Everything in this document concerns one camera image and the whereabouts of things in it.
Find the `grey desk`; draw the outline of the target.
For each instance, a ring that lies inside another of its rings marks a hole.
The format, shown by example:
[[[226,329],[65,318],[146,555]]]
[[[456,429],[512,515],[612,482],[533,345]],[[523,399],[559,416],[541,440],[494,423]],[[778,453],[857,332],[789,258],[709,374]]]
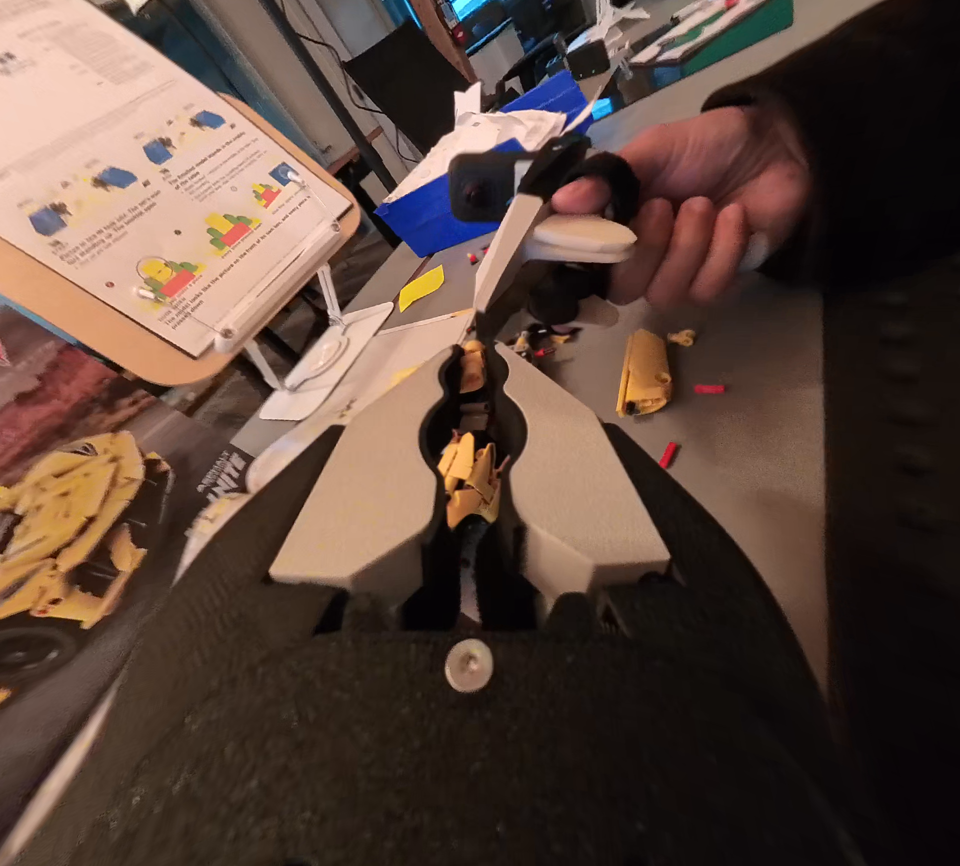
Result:
[[[859,14],[888,0],[798,0],[798,37],[774,40],[773,52],[742,53],[732,66],[715,65],[704,79],[684,80],[678,92],[654,95],[653,104],[629,106],[601,123],[600,145],[624,147],[642,130],[705,112],[717,90],[772,67]],[[538,370],[587,405],[596,416],[613,414],[617,360],[637,324],[693,319],[705,333],[678,361],[678,393],[641,425],[627,417],[627,438],[655,454],[678,440],[678,466],[654,466],[656,478],[677,479],[699,497],[746,547],[749,559],[798,627],[814,673],[827,659],[823,572],[823,360],[818,295],[778,291],[772,280],[739,277],[724,296],[672,311],[645,300],[613,310],[625,326],[586,332],[584,345],[562,355],[566,364]],[[725,384],[719,395],[698,395],[695,384]]]

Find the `heap of white paper bags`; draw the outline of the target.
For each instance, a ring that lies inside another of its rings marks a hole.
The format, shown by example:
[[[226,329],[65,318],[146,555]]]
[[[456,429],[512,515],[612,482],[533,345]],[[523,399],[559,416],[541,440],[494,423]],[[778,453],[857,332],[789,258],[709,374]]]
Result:
[[[439,179],[450,169],[453,158],[460,154],[488,152],[496,146],[516,140],[524,152],[536,152],[546,142],[571,132],[593,117],[596,93],[586,105],[567,118],[564,114],[545,110],[521,109],[516,112],[457,112],[453,130],[442,136],[402,182],[387,195],[391,203]]]

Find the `person's right forearm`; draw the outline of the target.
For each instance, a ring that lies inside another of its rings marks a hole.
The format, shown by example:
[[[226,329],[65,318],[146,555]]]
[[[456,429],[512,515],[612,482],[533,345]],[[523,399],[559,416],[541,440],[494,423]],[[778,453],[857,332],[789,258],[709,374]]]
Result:
[[[809,163],[807,211],[761,273],[839,289],[958,253],[959,0],[885,1],[702,109],[724,106],[779,109]]]

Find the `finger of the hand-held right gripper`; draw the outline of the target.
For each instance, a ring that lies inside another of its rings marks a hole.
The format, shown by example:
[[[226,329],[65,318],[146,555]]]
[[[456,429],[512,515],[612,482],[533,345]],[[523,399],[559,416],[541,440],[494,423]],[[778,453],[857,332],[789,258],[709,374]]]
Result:
[[[504,320],[496,320],[496,303],[509,289],[522,264],[522,247],[545,211],[540,197],[515,197],[474,277],[474,333],[493,337]]]

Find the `yellow sticky note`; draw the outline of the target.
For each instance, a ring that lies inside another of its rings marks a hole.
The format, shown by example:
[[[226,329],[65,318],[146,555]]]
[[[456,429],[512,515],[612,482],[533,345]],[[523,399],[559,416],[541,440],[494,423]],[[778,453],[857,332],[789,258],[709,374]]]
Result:
[[[445,283],[446,275],[442,265],[419,274],[404,285],[398,295],[398,309],[406,312],[415,303],[437,292]]]

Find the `green baseplate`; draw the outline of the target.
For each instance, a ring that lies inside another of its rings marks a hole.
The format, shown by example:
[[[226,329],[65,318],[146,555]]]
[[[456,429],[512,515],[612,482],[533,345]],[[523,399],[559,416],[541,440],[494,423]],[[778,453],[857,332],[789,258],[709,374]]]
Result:
[[[744,0],[751,8],[723,32],[676,62],[660,59],[649,72],[654,89],[686,79],[725,59],[792,28],[794,0]]]

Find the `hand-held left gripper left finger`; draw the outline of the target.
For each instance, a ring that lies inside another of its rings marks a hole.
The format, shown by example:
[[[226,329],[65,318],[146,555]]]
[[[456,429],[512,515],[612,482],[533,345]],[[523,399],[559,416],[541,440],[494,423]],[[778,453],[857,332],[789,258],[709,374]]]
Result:
[[[443,347],[343,428],[269,569],[280,584],[373,596],[409,628],[460,615],[459,551],[428,425],[460,389],[459,345]]]

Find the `yellow brick subassembly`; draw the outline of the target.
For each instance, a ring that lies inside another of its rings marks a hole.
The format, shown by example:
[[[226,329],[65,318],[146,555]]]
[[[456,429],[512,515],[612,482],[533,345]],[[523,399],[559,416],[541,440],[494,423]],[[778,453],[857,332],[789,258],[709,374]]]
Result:
[[[487,524],[498,519],[502,474],[509,458],[498,454],[491,438],[488,386],[486,348],[478,340],[467,341],[460,357],[460,418],[437,466],[447,498],[446,525],[452,531],[472,517]]]

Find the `blue storage bin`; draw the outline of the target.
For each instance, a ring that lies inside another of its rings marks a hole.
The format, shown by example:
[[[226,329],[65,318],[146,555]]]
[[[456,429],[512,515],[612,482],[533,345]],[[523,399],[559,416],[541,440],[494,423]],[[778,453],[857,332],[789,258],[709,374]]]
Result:
[[[570,71],[564,70],[545,80],[532,91],[506,104],[496,112],[545,110],[573,118],[586,104],[587,98]],[[586,133],[594,122],[588,118],[573,131]],[[493,147],[489,152],[521,152],[516,140]],[[397,201],[378,207],[376,213],[403,243],[419,257],[460,245],[497,229],[498,221],[471,223],[458,220],[450,206],[449,173]]]

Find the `yellow curved panel piece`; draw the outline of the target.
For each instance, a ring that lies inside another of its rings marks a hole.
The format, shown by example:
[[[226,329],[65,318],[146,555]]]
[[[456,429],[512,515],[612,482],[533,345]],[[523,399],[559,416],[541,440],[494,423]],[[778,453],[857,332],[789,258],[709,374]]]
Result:
[[[616,413],[620,417],[651,415],[671,400],[673,378],[666,341],[644,329],[627,339]]]

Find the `black monitor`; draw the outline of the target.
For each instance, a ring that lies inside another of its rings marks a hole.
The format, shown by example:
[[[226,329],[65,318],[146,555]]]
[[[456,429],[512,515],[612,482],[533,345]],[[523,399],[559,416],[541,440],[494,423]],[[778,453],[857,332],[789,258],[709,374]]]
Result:
[[[472,86],[413,20],[405,20],[344,67],[421,154],[454,128],[454,94]]]

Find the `person's right hand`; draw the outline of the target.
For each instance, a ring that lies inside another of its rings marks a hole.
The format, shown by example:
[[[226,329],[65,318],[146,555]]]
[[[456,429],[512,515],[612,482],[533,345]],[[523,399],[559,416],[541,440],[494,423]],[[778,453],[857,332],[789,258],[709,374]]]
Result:
[[[641,185],[630,258],[606,298],[658,309],[706,305],[741,267],[780,248],[810,200],[810,162],[776,104],[714,108],[642,132],[617,154]]]

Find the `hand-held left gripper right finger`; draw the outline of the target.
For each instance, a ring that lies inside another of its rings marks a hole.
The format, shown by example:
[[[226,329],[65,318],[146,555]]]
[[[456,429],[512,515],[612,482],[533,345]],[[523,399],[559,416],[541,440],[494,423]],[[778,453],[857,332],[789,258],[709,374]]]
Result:
[[[484,535],[484,626],[534,627],[561,596],[667,572],[606,423],[504,344],[486,346],[486,371],[500,500]]]

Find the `open instruction booklet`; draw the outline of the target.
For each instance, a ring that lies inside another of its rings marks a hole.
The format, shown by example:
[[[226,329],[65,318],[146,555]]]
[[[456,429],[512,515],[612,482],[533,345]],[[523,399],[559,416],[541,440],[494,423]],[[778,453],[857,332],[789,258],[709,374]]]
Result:
[[[379,331],[323,403],[255,458],[246,472],[246,492],[257,493],[330,426],[349,425],[367,406],[444,348],[462,344],[474,318],[474,310],[462,309]]]

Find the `toy car set box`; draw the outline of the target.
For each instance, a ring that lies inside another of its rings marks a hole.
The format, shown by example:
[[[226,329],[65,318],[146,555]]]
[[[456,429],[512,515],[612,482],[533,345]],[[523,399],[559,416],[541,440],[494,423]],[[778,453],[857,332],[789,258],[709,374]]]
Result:
[[[6,300],[1,309],[2,859],[253,457]]]

